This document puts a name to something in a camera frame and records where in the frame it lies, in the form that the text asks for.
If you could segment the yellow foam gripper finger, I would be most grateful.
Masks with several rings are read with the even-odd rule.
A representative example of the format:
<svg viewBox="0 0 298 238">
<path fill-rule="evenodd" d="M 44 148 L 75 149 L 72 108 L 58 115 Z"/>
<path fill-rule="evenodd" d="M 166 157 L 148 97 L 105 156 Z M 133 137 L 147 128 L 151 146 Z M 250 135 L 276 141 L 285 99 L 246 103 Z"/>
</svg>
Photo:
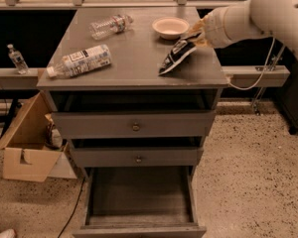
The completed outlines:
<svg viewBox="0 0 298 238">
<path fill-rule="evenodd" d="M 208 48 L 212 47 L 212 44 L 206 39 L 206 37 L 204 35 L 198 35 L 194 39 L 194 44 L 197 47 L 208 47 Z"/>
<path fill-rule="evenodd" d="M 206 18 L 202 18 L 198 22 L 196 22 L 188 31 L 188 36 L 194 37 L 199 34 L 202 34 L 206 30 L 206 22 Z"/>
</svg>

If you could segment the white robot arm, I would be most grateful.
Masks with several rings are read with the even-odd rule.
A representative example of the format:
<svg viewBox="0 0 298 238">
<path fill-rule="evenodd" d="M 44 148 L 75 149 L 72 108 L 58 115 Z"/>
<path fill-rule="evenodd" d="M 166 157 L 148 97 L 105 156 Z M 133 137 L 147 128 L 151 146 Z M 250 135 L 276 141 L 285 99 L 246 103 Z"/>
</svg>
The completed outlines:
<svg viewBox="0 0 298 238">
<path fill-rule="evenodd" d="M 242 40 L 273 37 L 298 60 L 298 0 L 246 0 L 218 7 L 190 29 L 198 45 L 225 48 Z"/>
</svg>

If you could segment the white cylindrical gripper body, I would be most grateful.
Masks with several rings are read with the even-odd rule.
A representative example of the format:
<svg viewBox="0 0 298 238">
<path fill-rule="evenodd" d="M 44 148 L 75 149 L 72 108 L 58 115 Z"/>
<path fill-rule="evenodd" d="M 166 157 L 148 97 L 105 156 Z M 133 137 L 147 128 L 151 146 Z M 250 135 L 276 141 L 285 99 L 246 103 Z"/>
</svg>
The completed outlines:
<svg viewBox="0 0 298 238">
<path fill-rule="evenodd" d="M 218 7 L 204 17 L 205 39 L 213 48 L 226 48 L 235 43 L 235 39 L 228 34 L 225 23 L 231 9 L 232 6 Z"/>
</svg>

